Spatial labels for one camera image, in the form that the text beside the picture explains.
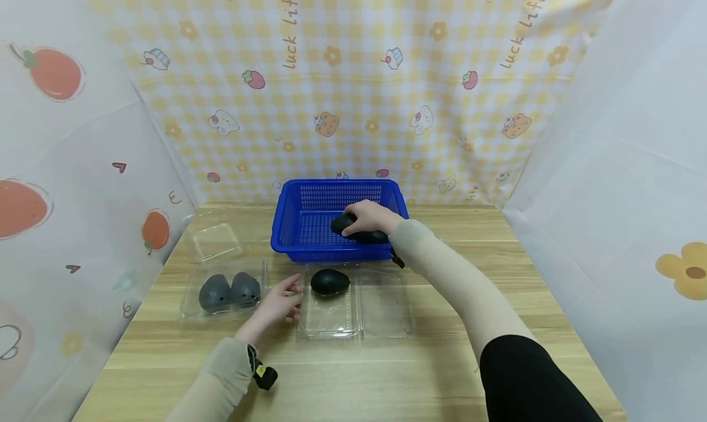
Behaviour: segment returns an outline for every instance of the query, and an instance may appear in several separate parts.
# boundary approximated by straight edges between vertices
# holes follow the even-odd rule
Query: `human hand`
[[[382,231],[386,235],[390,235],[397,225],[404,221],[399,214],[393,213],[390,209],[373,203],[369,199],[347,205],[344,213],[353,213],[357,220],[341,232],[343,236],[349,236],[355,232],[373,231]]]
[[[303,290],[302,286],[296,284],[299,278],[301,278],[300,274],[292,275],[270,288],[256,311],[238,329],[233,338],[255,345],[270,325],[283,318],[298,320]]]

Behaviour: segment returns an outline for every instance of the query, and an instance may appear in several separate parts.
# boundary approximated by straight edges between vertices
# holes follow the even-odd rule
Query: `yellow checkered backdrop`
[[[210,201],[503,205],[611,0],[88,0]]]

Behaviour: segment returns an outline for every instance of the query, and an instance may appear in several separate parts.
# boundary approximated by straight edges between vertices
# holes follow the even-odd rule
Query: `wooden table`
[[[251,230],[248,256],[270,265],[271,283],[298,266],[269,246],[273,207],[208,204],[192,221]],[[606,422],[626,417],[501,213],[485,207],[411,207],[446,244],[501,288],[555,362]],[[187,239],[161,275],[90,390],[75,421],[161,421],[215,344],[242,321],[176,320],[193,264]],[[271,391],[251,386],[231,420],[485,421],[484,389],[460,319],[422,277],[404,271],[417,337],[361,341],[297,339],[271,329],[261,357],[279,372]]]

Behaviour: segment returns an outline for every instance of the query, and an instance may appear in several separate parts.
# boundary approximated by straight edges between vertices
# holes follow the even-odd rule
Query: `basket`
[[[369,199],[403,218],[408,209],[392,180],[290,180],[282,185],[270,246],[295,263],[390,259],[390,244],[363,245],[331,231],[352,203]]]

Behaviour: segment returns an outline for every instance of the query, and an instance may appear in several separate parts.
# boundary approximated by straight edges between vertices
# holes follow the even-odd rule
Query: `avocado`
[[[337,235],[341,235],[341,232],[345,228],[352,225],[357,218],[353,213],[344,213],[340,217],[336,217],[334,221],[331,222],[331,231]],[[345,236],[348,240],[354,240],[358,244],[387,244],[388,235],[385,232],[373,231],[373,232],[356,232],[349,236]]]
[[[238,272],[231,283],[231,298],[236,305],[250,306],[260,301],[260,283],[246,272]]]
[[[199,305],[208,312],[225,310],[231,302],[231,287],[222,274],[207,279],[199,290]]]
[[[322,269],[312,276],[312,291],[321,296],[334,296],[349,288],[350,280],[345,274],[334,269]]]

